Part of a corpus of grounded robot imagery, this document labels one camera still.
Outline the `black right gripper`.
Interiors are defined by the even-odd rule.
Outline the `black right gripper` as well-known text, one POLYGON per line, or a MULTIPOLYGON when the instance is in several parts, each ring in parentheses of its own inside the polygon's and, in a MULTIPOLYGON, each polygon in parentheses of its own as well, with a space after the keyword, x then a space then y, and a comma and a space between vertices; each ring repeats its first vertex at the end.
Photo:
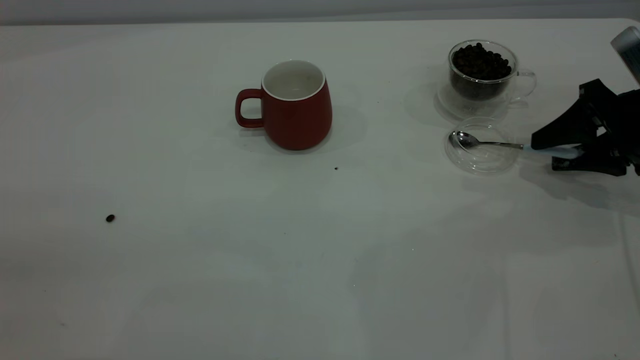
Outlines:
POLYGON ((531 135, 531 147, 547 150, 576 145, 578 157, 551 158, 555 172, 600 173, 614 177, 632 167, 640 174, 639 91, 616 94, 600 79, 579 86, 579 99, 531 135))

